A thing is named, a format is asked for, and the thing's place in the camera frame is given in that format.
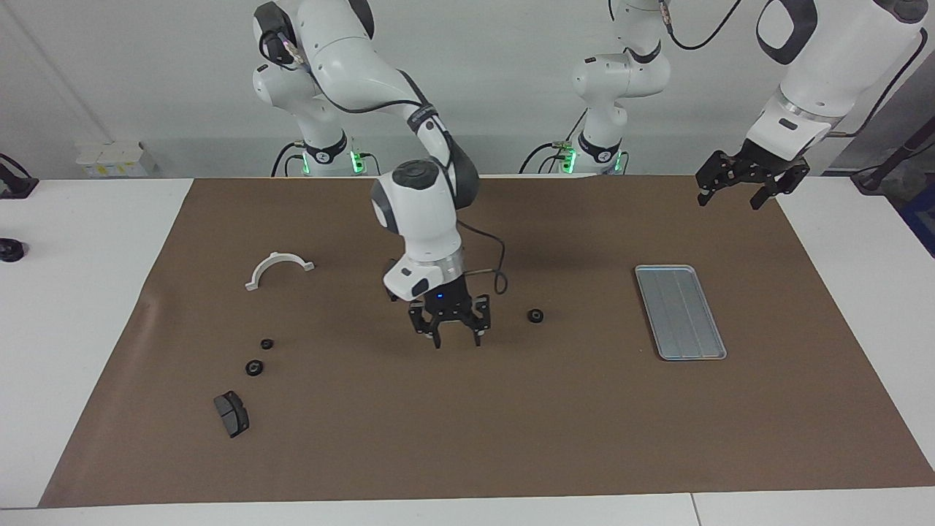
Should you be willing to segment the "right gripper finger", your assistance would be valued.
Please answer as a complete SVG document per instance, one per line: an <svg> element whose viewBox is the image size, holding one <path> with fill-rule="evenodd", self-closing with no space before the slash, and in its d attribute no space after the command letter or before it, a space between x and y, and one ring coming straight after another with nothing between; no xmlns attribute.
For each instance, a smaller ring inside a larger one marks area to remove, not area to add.
<svg viewBox="0 0 935 526"><path fill-rule="evenodd" d="M438 332L441 321L440 317L433 313L425 317L424 307L425 305L423 302L408 303L408 318L411 320L412 327L417 334L421 334L421 336L430 339L435 349L441 349L441 336Z"/></svg>
<svg viewBox="0 0 935 526"><path fill-rule="evenodd" d="M472 300L470 328L475 346L481 345L482 336L491 329L492 317L489 295L478 295Z"/></svg>

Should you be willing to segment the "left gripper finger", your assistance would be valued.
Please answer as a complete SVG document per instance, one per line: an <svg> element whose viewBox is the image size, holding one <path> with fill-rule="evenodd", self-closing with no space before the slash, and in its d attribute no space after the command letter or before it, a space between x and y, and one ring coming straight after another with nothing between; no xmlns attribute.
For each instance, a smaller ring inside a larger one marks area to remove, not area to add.
<svg viewBox="0 0 935 526"><path fill-rule="evenodd" d="M808 174L808 164L795 164L778 175L767 169L759 169L757 183L760 183L760 187L750 200L751 208L760 210L765 203L779 194L791 194Z"/></svg>
<svg viewBox="0 0 935 526"><path fill-rule="evenodd" d="M698 205L707 206L714 194L738 183L734 167L737 159L723 150L716 150L695 173L698 184Z"/></svg>

